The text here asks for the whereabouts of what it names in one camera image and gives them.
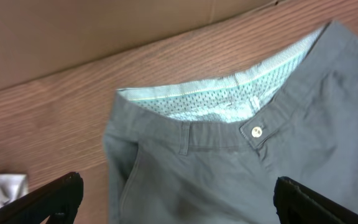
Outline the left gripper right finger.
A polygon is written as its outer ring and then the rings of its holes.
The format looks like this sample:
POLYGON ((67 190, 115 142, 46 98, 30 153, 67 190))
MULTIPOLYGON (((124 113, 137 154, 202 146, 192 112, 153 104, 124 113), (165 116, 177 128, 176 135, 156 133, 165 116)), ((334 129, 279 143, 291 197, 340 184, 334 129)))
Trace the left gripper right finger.
POLYGON ((289 177, 279 177, 273 204, 281 224, 358 224, 358 214, 289 177))

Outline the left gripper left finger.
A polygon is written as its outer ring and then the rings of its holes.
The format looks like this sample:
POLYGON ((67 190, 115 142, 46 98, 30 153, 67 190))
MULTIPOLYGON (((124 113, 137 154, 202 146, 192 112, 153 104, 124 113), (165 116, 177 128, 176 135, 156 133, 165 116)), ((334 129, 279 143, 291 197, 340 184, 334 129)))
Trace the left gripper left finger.
POLYGON ((0 224, 73 224, 83 192, 81 175, 69 172, 0 208, 0 224))

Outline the grey shorts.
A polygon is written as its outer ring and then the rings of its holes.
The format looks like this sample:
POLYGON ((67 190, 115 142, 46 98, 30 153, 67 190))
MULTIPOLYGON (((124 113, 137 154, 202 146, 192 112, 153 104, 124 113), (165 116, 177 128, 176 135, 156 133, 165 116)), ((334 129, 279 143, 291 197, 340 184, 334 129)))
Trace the grey shorts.
POLYGON ((287 176, 358 214, 358 37, 338 22, 248 70, 116 91, 109 223, 278 223, 287 176))

